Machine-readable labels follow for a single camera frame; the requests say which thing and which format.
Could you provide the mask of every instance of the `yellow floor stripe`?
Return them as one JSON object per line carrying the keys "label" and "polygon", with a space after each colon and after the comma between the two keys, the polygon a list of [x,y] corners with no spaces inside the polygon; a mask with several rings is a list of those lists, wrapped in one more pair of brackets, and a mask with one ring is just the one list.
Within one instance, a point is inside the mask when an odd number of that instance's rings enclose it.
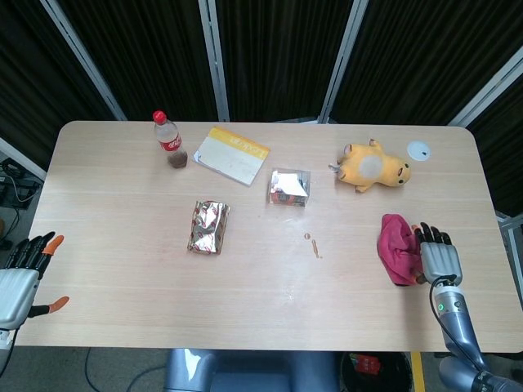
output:
{"label": "yellow floor stripe", "polygon": [[410,353],[410,360],[412,362],[414,392],[425,392],[425,381],[423,380],[423,366],[421,353]]}

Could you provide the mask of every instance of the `trash bin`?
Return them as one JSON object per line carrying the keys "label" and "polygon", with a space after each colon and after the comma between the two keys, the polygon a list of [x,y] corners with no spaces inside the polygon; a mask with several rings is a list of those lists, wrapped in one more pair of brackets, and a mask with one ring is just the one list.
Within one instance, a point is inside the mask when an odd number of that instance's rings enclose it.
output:
{"label": "trash bin", "polygon": [[410,392],[412,370],[403,353],[346,352],[340,373],[347,392]]}

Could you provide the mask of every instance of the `plush toy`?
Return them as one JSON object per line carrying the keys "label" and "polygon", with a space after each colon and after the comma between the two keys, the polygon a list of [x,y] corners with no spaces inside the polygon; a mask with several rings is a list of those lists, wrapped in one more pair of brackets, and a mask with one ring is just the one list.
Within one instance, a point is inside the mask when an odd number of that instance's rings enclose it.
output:
{"label": "plush toy", "polygon": [[369,145],[346,145],[345,156],[337,161],[337,178],[356,185],[364,192],[375,182],[400,186],[410,179],[410,166],[400,158],[386,155],[382,146],[371,139]]}

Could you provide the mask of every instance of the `coca-cola bottle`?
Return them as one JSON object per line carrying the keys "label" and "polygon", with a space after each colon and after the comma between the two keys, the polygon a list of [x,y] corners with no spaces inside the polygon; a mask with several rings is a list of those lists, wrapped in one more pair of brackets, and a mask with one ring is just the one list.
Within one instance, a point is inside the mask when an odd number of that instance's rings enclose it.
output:
{"label": "coca-cola bottle", "polygon": [[153,113],[156,139],[167,153],[167,161],[175,169],[187,166],[187,152],[181,145],[181,136],[176,124],[169,121],[162,110]]}

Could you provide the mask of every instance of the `wooden table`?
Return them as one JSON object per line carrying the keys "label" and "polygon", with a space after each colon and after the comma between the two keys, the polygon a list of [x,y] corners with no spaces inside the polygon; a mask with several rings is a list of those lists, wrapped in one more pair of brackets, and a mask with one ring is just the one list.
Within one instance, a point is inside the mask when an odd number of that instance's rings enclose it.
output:
{"label": "wooden table", "polygon": [[[192,154],[212,123],[180,122]],[[65,241],[35,303],[69,295],[30,319],[22,345],[267,350],[445,350],[428,285],[394,286],[378,258],[382,215],[451,235],[468,307],[486,352],[523,349],[523,313],[472,135],[458,127],[221,124],[271,148],[251,187],[196,163],[171,169],[151,122],[72,122],[60,133],[31,235]],[[356,194],[335,180],[346,143],[379,140],[408,157],[403,188]],[[311,171],[305,209],[266,203],[272,167]],[[220,256],[186,250],[196,200],[231,205]],[[318,245],[316,258],[310,233]]]}

